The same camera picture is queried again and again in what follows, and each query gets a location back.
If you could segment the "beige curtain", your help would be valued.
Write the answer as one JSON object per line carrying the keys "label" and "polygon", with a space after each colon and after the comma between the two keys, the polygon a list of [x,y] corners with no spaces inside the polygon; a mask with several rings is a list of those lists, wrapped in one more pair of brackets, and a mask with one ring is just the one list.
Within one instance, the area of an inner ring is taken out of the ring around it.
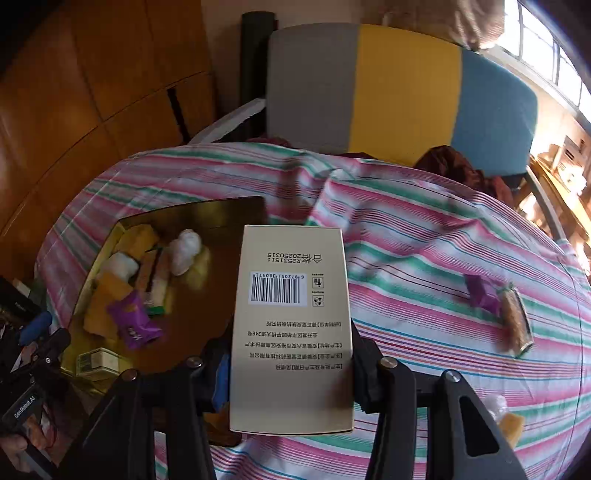
{"label": "beige curtain", "polygon": [[433,36],[478,52],[492,48],[504,33],[504,1],[387,1],[382,25]]}

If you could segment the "striped pink green bedsheet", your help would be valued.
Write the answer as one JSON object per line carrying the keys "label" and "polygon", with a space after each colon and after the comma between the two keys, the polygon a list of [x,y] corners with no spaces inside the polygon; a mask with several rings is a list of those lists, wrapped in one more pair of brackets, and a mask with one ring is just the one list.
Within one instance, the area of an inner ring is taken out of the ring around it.
{"label": "striped pink green bedsheet", "polygon": [[[360,334],[413,369],[458,370],[480,395],[525,418],[516,453],[531,479],[559,479],[590,430],[590,286],[569,243],[503,203],[434,175],[270,144],[181,146],[136,154],[65,208],[35,274],[67,323],[112,225],[160,207],[260,196],[274,223],[338,227]],[[474,308],[464,275],[513,284],[533,347],[515,358],[508,328]]]}

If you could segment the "clear plastic bag bundle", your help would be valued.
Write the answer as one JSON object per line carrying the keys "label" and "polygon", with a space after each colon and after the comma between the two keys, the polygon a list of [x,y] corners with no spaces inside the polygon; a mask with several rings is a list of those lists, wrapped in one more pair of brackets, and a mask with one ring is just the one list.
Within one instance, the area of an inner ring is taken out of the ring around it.
{"label": "clear plastic bag bundle", "polygon": [[507,400],[499,394],[490,394],[483,399],[483,404],[493,419],[499,423],[508,412]]}

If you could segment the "white knitted cloth roll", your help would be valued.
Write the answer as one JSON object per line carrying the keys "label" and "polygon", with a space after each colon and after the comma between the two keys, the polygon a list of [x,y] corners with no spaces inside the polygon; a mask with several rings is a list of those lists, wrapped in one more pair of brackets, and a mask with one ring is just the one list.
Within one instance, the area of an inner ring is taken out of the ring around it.
{"label": "white knitted cloth roll", "polygon": [[139,264],[136,260],[119,251],[112,254],[100,267],[95,279],[99,281],[109,273],[124,282],[128,282],[138,271]]}

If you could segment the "green cracker packet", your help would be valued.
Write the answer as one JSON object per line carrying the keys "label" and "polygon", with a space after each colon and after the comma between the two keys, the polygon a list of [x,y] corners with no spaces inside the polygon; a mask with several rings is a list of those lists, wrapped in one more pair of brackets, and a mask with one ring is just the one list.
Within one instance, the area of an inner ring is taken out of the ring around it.
{"label": "green cracker packet", "polygon": [[155,248],[142,256],[134,288],[150,317],[165,313],[169,276],[170,259],[166,248]]}
{"label": "green cracker packet", "polygon": [[501,318],[508,328],[510,349],[515,358],[525,355],[534,345],[534,337],[523,299],[509,284],[499,291]]}

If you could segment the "green white small box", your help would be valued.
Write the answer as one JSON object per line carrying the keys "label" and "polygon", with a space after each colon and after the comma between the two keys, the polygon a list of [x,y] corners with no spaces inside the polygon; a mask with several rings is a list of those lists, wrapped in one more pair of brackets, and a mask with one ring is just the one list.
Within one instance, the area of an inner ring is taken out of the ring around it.
{"label": "green white small box", "polygon": [[105,348],[80,354],[76,359],[76,375],[90,380],[104,380],[119,375],[119,356]]}

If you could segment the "wooden desk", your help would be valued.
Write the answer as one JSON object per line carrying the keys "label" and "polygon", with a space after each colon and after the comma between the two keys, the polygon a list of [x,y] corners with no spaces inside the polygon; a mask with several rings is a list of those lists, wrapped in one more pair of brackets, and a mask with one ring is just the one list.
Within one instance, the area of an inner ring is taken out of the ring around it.
{"label": "wooden desk", "polygon": [[541,159],[530,157],[515,199],[518,209],[544,233],[555,241],[568,240],[577,254],[590,258],[590,216]]}

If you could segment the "large yellow sponge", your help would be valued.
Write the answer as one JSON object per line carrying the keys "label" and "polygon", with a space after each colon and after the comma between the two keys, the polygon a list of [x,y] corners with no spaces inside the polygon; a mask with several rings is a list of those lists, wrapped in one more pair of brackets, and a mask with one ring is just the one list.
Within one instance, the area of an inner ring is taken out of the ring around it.
{"label": "large yellow sponge", "polygon": [[85,311],[84,330],[107,340],[116,341],[118,328],[107,309],[111,304],[127,297],[132,290],[129,283],[113,273],[103,273],[96,280],[96,288]]}

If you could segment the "beige cardboard box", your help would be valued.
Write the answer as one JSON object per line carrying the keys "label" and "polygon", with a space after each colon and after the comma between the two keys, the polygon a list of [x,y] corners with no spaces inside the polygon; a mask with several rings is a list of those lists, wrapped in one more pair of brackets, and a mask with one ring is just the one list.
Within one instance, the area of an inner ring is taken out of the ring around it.
{"label": "beige cardboard box", "polygon": [[352,359],[341,230],[245,226],[230,355],[231,431],[352,431]]}

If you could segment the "white cotton ball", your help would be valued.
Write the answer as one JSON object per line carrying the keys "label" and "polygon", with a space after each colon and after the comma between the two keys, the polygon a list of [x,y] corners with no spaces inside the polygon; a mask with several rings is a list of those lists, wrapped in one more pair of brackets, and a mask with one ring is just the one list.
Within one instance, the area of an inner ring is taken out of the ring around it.
{"label": "white cotton ball", "polygon": [[194,258],[200,253],[202,242],[197,232],[185,229],[168,246],[170,256],[170,272],[174,276],[186,273],[193,264]]}

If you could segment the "dark red cloth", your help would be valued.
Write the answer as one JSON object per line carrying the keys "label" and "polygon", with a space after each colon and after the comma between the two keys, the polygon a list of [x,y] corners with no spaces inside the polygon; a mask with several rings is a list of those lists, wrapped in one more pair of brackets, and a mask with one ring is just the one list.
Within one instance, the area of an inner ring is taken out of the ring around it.
{"label": "dark red cloth", "polygon": [[487,177],[460,152],[448,145],[433,147],[414,165],[416,169],[440,175],[514,207],[513,194],[499,176]]}

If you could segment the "purple snack packet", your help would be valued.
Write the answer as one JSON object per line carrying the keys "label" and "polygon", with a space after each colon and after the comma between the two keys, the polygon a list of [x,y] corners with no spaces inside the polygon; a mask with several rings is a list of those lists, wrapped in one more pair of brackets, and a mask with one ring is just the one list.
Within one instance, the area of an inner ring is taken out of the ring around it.
{"label": "purple snack packet", "polygon": [[135,350],[163,335],[146,313],[142,299],[136,290],[107,307],[125,345]]}
{"label": "purple snack packet", "polygon": [[499,317],[501,300],[495,286],[479,275],[465,274],[464,280],[469,293],[470,305]]}

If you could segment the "gold metal tin tray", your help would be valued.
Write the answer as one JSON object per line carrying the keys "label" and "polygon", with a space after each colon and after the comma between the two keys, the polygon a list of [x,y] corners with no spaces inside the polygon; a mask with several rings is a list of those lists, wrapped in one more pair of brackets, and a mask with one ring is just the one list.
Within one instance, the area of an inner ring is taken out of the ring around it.
{"label": "gold metal tin tray", "polygon": [[[221,336],[235,313],[243,228],[266,223],[266,200],[260,196],[192,202],[119,219],[103,242],[79,292],[68,326],[71,343],[63,353],[62,369],[74,375],[77,357],[99,347],[126,358],[142,374],[164,372],[187,357],[200,354],[209,339]],[[165,314],[155,319],[163,331],[162,337],[130,350],[119,339],[110,341],[85,331],[83,319],[100,267],[125,231],[140,224],[151,225],[162,246],[184,229],[197,232],[204,243],[208,263],[200,280],[192,273],[171,278]]]}

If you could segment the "small yellow sponge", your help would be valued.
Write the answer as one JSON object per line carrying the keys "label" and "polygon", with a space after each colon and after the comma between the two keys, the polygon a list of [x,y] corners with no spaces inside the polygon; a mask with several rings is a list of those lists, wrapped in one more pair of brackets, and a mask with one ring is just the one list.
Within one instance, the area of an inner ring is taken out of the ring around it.
{"label": "small yellow sponge", "polygon": [[113,252],[122,252],[136,261],[159,241],[158,236],[149,224],[135,225],[121,236]]}

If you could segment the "wooden wardrobe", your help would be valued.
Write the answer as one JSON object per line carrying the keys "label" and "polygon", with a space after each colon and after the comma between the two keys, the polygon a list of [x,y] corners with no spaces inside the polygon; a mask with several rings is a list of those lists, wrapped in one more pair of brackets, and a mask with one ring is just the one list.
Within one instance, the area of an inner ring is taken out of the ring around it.
{"label": "wooden wardrobe", "polygon": [[213,119],[199,2],[3,2],[2,275],[32,276],[46,234],[101,172]]}

